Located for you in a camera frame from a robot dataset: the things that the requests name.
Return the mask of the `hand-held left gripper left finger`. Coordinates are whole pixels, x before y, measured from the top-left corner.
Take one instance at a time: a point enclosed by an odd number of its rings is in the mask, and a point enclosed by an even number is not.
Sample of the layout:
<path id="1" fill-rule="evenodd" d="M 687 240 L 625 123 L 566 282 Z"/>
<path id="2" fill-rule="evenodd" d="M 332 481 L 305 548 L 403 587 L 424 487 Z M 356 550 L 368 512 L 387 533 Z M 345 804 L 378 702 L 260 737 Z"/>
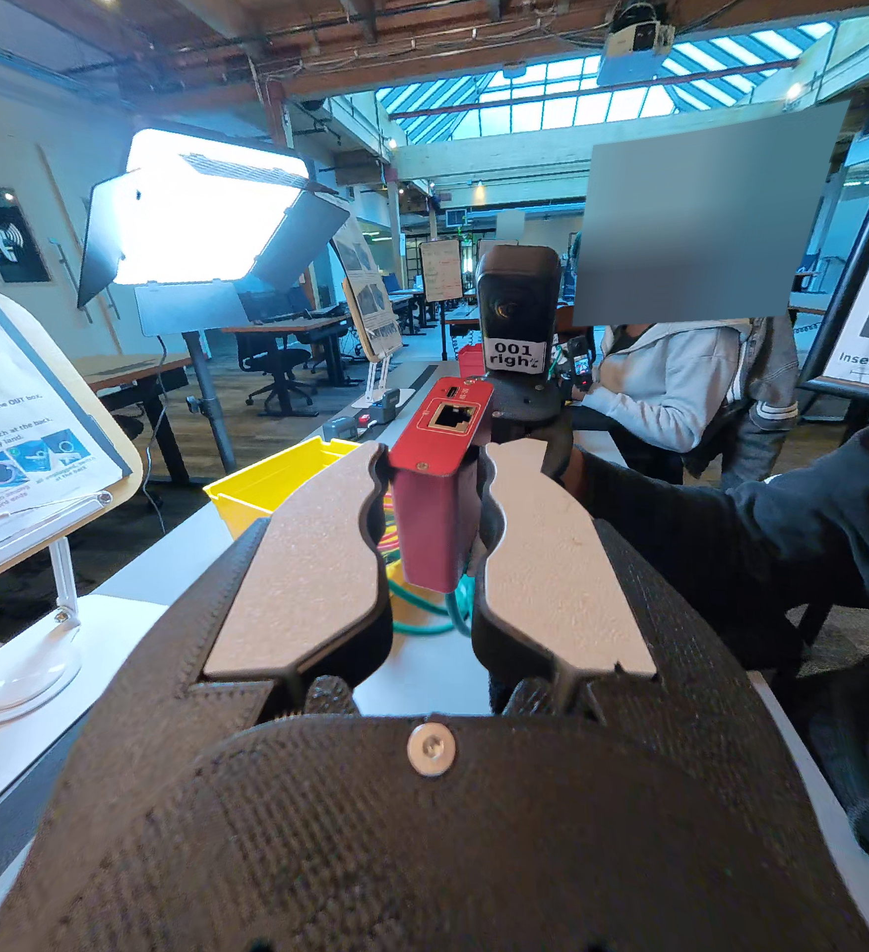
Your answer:
<path id="1" fill-rule="evenodd" d="M 387 454 L 358 445 L 274 509 L 203 663 L 207 681 L 274 681 L 300 703 L 321 676 L 356 688 L 387 660 Z"/>

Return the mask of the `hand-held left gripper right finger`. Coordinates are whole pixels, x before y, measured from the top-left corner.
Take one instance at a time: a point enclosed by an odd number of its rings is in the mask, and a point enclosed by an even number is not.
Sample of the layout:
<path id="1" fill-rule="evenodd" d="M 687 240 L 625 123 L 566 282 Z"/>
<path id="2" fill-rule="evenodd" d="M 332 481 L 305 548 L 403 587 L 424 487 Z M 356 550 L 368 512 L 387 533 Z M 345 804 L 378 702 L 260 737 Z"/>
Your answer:
<path id="1" fill-rule="evenodd" d="M 495 683 L 543 679 L 567 710 L 586 684 L 651 684 L 658 669 L 594 520 L 545 455 L 535 439 L 481 450 L 472 645 Z"/>

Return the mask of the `red ethernet adapter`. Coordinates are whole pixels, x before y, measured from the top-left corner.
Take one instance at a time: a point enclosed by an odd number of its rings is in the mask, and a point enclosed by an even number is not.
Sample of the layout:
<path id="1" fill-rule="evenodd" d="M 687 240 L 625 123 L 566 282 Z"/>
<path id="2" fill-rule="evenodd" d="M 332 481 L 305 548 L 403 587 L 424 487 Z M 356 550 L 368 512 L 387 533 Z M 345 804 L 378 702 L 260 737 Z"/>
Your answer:
<path id="1" fill-rule="evenodd" d="M 391 446 L 393 511 L 405 580 L 456 589 L 480 518 L 477 468 L 491 436 L 494 388 L 481 377 L 442 377 Z"/>

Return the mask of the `person's right forearm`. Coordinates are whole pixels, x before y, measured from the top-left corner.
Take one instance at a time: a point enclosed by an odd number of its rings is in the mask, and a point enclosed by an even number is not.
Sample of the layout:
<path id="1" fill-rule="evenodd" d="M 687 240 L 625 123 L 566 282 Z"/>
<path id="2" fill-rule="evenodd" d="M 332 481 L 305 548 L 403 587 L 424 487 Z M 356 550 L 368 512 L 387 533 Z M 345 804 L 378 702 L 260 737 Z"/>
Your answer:
<path id="1" fill-rule="evenodd" d="M 577 448 L 571 494 L 690 603 L 747 669 L 799 660 L 800 605 L 869 609 L 869 426 L 808 467 L 731 490 L 672 485 Z"/>

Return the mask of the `whiteboard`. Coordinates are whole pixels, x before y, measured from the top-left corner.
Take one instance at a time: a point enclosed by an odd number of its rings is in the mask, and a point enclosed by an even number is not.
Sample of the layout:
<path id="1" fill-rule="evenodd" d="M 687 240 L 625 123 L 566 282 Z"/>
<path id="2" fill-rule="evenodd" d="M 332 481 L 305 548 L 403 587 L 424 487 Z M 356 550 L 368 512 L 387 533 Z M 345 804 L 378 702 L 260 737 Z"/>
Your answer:
<path id="1" fill-rule="evenodd" d="M 426 302 L 445 303 L 461 299 L 464 287 L 458 239 L 422 242 L 419 250 Z"/>

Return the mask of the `grey button box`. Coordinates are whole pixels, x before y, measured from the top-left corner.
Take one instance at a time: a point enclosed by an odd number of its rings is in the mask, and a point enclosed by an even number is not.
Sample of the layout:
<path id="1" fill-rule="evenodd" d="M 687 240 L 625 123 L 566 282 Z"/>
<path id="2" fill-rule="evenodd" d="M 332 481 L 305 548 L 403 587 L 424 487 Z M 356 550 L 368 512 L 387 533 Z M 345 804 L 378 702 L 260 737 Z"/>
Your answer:
<path id="1" fill-rule="evenodd" d="M 356 443 L 375 426 L 376 422 L 368 412 L 338 415 L 323 423 L 322 439 L 325 443 L 333 440 Z"/>
<path id="2" fill-rule="evenodd" d="M 369 404 L 358 417 L 364 427 L 387 425 L 393 422 L 400 409 L 412 398 L 414 388 L 389 388 L 380 398 Z"/>

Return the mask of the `poster board easel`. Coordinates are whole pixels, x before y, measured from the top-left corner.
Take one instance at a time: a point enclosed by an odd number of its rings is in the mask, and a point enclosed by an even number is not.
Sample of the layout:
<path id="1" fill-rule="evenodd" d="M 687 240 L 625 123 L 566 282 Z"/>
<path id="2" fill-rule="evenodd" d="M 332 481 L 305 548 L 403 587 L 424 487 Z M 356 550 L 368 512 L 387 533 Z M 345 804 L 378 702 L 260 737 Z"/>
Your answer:
<path id="1" fill-rule="evenodd" d="M 403 347 L 401 329 L 381 272 L 352 212 L 334 234 L 332 245 L 345 273 L 343 290 L 350 315 L 370 364 L 365 394 L 354 403 L 355 408 L 367 410 L 382 400 L 389 388 L 393 354 Z"/>

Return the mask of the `black office chair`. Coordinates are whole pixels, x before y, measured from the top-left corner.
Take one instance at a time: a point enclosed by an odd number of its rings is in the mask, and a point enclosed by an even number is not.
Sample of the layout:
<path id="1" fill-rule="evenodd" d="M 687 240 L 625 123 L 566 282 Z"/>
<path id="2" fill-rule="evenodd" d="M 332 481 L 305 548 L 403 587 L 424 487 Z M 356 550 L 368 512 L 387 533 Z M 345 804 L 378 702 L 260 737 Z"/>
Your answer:
<path id="1" fill-rule="evenodd" d="M 278 334 L 271 331 L 240 331 L 236 334 L 238 365 L 244 372 L 265 373 L 273 382 L 255 390 L 246 397 L 246 406 L 253 399 L 265 396 L 258 416 L 285 418 L 315 418 L 319 411 L 313 405 L 313 387 L 304 387 L 294 377 L 294 370 L 310 358 L 301 348 L 282 348 Z"/>

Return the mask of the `wooden desk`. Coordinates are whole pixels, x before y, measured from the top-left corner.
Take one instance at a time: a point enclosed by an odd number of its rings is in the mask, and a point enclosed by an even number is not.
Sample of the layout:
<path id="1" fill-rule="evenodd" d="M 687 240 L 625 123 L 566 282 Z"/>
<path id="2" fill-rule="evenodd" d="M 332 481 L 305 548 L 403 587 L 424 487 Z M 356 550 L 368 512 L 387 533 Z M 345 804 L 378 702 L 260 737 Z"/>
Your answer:
<path id="1" fill-rule="evenodd" d="M 183 353 L 97 355 L 77 358 L 74 366 L 108 411 L 140 406 L 152 427 L 168 477 L 160 484 L 194 485 L 167 417 L 169 393 L 189 386 L 191 361 Z"/>
<path id="2" fill-rule="evenodd" d="M 343 366 L 340 350 L 341 332 L 354 327 L 351 316 L 333 315 L 329 317 L 309 317 L 286 321 L 277 321 L 269 324 L 245 324 L 233 327 L 223 327 L 225 334 L 267 333 L 271 335 L 299 338 L 302 335 L 309 339 L 311 344 L 320 344 L 327 368 L 327 382 L 331 387 L 355 387 L 364 383 L 363 379 L 351 378 Z"/>

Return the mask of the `ceiling projector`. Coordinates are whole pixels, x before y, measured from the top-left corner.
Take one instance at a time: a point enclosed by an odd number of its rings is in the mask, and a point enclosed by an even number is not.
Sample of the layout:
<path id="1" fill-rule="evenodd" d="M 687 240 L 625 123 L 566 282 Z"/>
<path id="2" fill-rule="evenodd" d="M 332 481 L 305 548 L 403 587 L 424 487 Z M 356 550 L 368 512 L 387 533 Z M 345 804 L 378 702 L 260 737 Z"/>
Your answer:
<path id="1" fill-rule="evenodd" d="M 676 27 L 670 2 L 622 1 L 609 18 L 597 86 L 636 87 L 654 79 L 672 50 Z"/>

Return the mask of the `wall poster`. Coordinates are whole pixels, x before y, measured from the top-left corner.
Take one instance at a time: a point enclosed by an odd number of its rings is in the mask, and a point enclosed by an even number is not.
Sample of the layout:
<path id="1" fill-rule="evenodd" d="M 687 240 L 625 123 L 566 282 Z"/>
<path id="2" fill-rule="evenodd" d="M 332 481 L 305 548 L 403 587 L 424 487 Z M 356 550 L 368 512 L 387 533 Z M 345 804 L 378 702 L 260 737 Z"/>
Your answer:
<path id="1" fill-rule="evenodd" d="M 12 187 L 0 185 L 0 278 L 7 285 L 51 282 L 27 218 Z"/>

